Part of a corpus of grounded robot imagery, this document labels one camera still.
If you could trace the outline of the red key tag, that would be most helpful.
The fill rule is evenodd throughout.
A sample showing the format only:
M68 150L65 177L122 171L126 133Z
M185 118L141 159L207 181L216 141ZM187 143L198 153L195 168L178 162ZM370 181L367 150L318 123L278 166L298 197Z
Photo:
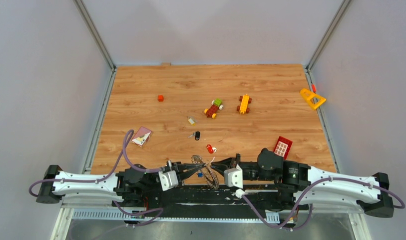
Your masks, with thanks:
M217 151L217 149L215 147L211 146L210 144L206 145L206 149L210 154L213 154Z

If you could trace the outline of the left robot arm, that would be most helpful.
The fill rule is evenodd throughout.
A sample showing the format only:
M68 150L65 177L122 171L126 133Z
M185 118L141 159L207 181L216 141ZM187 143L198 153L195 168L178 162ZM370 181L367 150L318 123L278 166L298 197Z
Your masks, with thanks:
M30 192L30 195L41 204L79 198L126 202L137 207L148 200L151 193L179 187L205 166L205 163L168 161L166 166L155 171L135 164L118 173L98 175L70 173L58 165L50 165L43 179L37 182L40 186L38 193Z

